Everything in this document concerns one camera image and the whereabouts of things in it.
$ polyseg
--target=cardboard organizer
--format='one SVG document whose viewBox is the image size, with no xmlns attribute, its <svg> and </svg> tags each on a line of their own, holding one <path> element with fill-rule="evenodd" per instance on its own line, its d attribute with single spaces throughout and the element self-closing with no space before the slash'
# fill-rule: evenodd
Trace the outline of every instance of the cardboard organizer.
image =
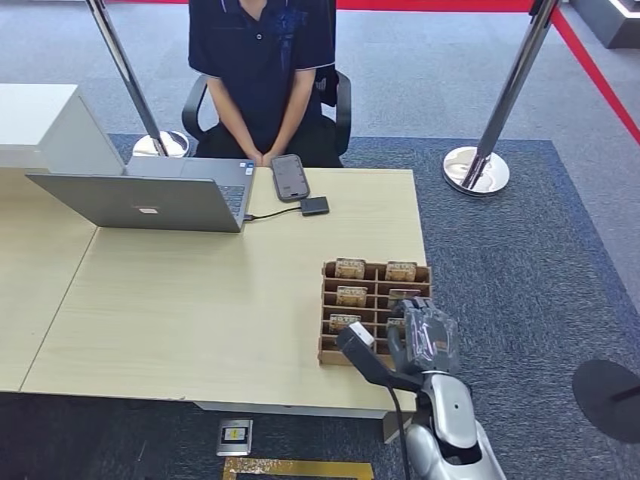
<svg viewBox="0 0 640 480">
<path fill-rule="evenodd" d="M 415 282 L 392 282 L 384 279 L 386 263 L 368 263 L 364 280 L 336 278 L 336 262 L 327 262 L 322 269 L 322 318 L 320 322 L 320 339 L 318 342 L 318 359 L 321 364 L 351 365 L 336 345 L 338 332 L 329 331 L 331 314 L 359 315 L 362 325 L 375 339 L 374 351 L 389 367 L 393 366 L 386 341 L 386 321 L 391 317 L 387 308 L 389 291 L 394 288 L 420 290 L 423 297 L 431 297 L 431 269 L 418 266 Z M 367 302 L 364 308 L 336 305 L 339 286 L 367 287 Z"/>
</svg>

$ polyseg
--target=smartphone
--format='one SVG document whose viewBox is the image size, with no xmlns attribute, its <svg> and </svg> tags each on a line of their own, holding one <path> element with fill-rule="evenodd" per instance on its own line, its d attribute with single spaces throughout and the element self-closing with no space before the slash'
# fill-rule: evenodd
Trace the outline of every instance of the smartphone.
<svg viewBox="0 0 640 480">
<path fill-rule="evenodd" d="M 295 202 L 310 193 L 302 162 L 297 155 L 283 155 L 271 161 L 275 192 L 282 202 Z"/>
</svg>

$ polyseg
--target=card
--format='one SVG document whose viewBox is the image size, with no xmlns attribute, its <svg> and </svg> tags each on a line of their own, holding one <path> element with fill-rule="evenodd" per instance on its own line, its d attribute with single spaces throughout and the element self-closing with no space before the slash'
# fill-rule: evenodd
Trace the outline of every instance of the card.
<svg viewBox="0 0 640 480">
<path fill-rule="evenodd" d="M 367 304 L 367 287 L 338 287 L 336 305 L 364 308 Z"/>
<path fill-rule="evenodd" d="M 400 330 L 400 333 L 405 332 L 405 319 L 404 318 L 388 318 L 386 319 L 387 327 L 398 327 Z"/>
<path fill-rule="evenodd" d="M 365 278 L 365 266 L 365 260 L 339 258 L 336 260 L 336 278 L 362 280 Z"/>
<path fill-rule="evenodd" d="M 420 290 L 405 290 L 402 288 L 392 288 L 389 291 L 389 303 L 386 304 L 386 308 L 389 310 L 393 310 L 394 308 L 395 308 L 395 305 L 398 304 L 399 300 L 405 300 L 405 298 L 419 297 L 420 294 Z"/>
<path fill-rule="evenodd" d="M 351 325 L 352 323 L 359 322 L 360 315 L 344 315 L 342 313 L 332 313 L 329 316 L 329 332 L 340 332 L 340 330 Z"/>
<path fill-rule="evenodd" d="M 417 264 L 415 262 L 389 262 L 384 279 L 391 282 L 415 282 Z"/>
</svg>

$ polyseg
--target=gray carpet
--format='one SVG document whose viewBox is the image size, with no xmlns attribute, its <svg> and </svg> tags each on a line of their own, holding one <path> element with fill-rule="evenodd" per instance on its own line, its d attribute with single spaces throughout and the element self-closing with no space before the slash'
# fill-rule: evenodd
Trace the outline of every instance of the gray carpet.
<svg viewBox="0 0 640 480">
<path fill-rule="evenodd" d="M 113 138 L 127 156 L 137 137 Z M 583 360 L 640 371 L 640 319 L 553 145 L 500 142 L 512 181 L 480 200 L 451 190 L 439 170 L 445 152 L 469 143 L 355 138 L 344 161 L 414 170 L 435 301 L 459 319 L 461 376 L 508 478 L 640 477 L 640 446 L 598 433 L 573 399 L 571 374 Z M 220 414 L 163 402 L 0 401 L 10 402 L 0 407 L 0 431 L 10 432 L 0 436 L 2 478 L 129 479 L 145 442 L 144 468 L 153 478 L 221 473 L 214 455 Z M 371 462 L 377 479 L 402 478 L 397 443 L 383 446 L 377 422 L 255 419 L 257 457 Z"/>
<path fill-rule="evenodd" d="M 180 111 L 197 77 L 187 63 L 187 6 L 108 9 L 158 124 L 181 129 Z M 640 50 L 606 50 L 572 8 L 563 12 L 640 122 Z M 336 64 L 352 81 L 352 134 L 478 137 L 528 22 L 526 14 L 339 11 Z M 105 131 L 143 131 L 85 2 L 2 0 L 0 45 L 11 46 L 0 49 L 0 82 L 78 84 Z M 212 123 L 208 107 L 202 120 Z M 640 237 L 640 149 L 555 29 L 502 138 L 552 140 L 640 308 L 640 249 L 627 240 Z"/>
</svg>

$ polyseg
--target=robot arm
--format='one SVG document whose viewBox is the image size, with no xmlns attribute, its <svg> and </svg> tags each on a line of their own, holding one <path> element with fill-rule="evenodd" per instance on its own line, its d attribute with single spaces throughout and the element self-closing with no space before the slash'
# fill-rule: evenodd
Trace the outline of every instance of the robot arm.
<svg viewBox="0 0 640 480">
<path fill-rule="evenodd" d="M 404 314 L 406 347 L 397 327 L 387 329 L 396 371 L 378 359 L 362 325 L 343 330 L 337 343 L 370 383 L 416 393 L 406 448 L 421 480 L 506 480 L 475 420 L 469 389 L 449 373 L 457 363 L 455 322 L 431 299 L 404 300 L 394 311 L 398 314 Z"/>
</svg>

